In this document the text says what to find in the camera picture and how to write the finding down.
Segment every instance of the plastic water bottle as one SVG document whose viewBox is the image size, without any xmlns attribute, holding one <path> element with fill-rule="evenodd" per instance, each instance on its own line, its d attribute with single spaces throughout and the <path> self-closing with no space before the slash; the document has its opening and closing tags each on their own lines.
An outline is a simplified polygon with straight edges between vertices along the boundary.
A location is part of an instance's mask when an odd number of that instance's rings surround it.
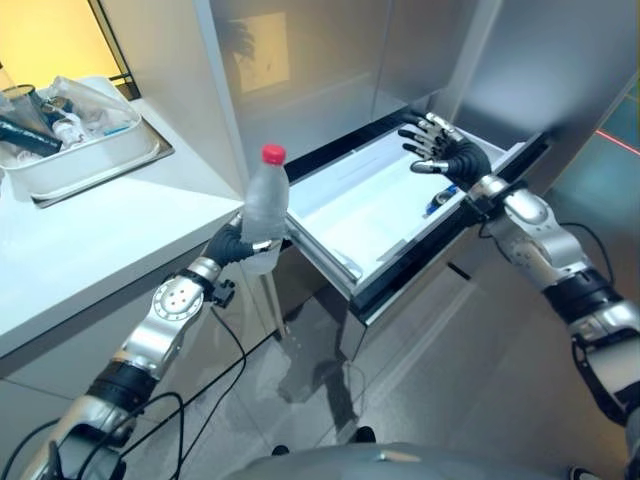
<svg viewBox="0 0 640 480">
<path fill-rule="evenodd" d="M 249 182 L 242 218 L 242 240 L 248 243 L 274 240 L 269 252 L 242 262 L 246 273 L 263 275 L 278 262 L 279 245 L 286 234 L 285 217 L 289 205 L 289 179 L 284 171 L 286 151 L 279 145 L 262 147 L 262 163 Z"/>
</svg>

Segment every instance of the silver robot arm segment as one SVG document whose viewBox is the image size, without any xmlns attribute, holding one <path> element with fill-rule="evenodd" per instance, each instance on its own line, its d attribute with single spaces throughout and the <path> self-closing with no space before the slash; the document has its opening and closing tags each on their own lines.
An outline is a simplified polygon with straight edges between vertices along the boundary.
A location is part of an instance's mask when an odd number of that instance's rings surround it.
<svg viewBox="0 0 640 480">
<path fill-rule="evenodd" d="M 455 138 L 444 120 L 429 113 L 411 123 L 423 131 Z M 400 135 L 410 138 L 407 133 Z M 496 240 L 496 245 L 547 298 L 567 324 L 576 367 L 596 403 L 612 421 L 625 426 L 632 459 L 627 478 L 640 478 L 640 311 L 625 300 L 594 268 L 579 241 L 562 228 L 549 205 L 523 182 L 512 185 L 486 171 L 487 159 L 477 150 L 464 156 L 464 168 L 451 175 L 455 154 L 445 152 L 442 141 L 424 140 L 405 145 L 427 162 L 412 165 L 417 173 L 442 173 L 467 192 L 463 208 Z M 418 169 L 417 164 L 427 164 Z"/>
<path fill-rule="evenodd" d="M 23 480 L 49 478 L 50 442 L 55 442 L 59 450 L 65 478 L 76 478 L 89 452 L 114 428 L 116 431 L 89 463 L 83 478 L 117 479 L 124 475 L 124 465 L 113 447 L 122 447 L 130 438 L 135 428 L 132 412 L 149 400 L 180 351 L 185 332 L 197 321 L 205 303 L 210 301 L 226 307 L 233 298 L 234 285 L 228 281 L 217 282 L 220 272 L 231 262 L 273 246 L 271 241 L 254 245 L 242 243 L 240 223 L 239 215 L 233 218 L 216 233 L 201 256 L 158 287 L 144 320 L 87 393 L 77 398 L 57 423 L 23 473 Z"/>
</svg>

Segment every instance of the red bottle cap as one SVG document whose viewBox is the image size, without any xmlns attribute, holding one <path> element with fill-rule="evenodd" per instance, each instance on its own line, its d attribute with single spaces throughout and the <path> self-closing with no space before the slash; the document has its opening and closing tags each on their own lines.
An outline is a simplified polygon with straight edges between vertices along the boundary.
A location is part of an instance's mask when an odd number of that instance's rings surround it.
<svg viewBox="0 0 640 480">
<path fill-rule="evenodd" d="M 262 161 L 269 165 L 284 165 L 287 151 L 280 145 L 264 145 L 262 147 Z"/>
</svg>

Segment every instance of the trash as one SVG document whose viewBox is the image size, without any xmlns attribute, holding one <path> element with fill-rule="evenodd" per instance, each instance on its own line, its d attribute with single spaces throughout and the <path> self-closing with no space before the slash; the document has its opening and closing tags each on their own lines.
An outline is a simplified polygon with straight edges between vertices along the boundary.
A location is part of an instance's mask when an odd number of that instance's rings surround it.
<svg viewBox="0 0 640 480">
<path fill-rule="evenodd" d="M 21 163 L 122 132 L 138 118 L 127 103 L 65 77 L 40 95 L 32 85 L 7 84 L 0 92 L 0 141 L 36 154 L 19 155 Z"/>
</svg>

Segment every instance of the white countertop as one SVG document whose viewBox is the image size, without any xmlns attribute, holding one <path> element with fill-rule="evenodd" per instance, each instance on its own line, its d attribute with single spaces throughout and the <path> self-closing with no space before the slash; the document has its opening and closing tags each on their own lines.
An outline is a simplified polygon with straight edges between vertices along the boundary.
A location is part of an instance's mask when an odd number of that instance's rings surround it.
<svg viewBox="0 0 640 480">
<path fill-rule="evenodd" d="M 237 195 L 143 100 L 175 153 L 48 208 L 0 186 L 0 357 L 205 242 Z"/>
</svg>

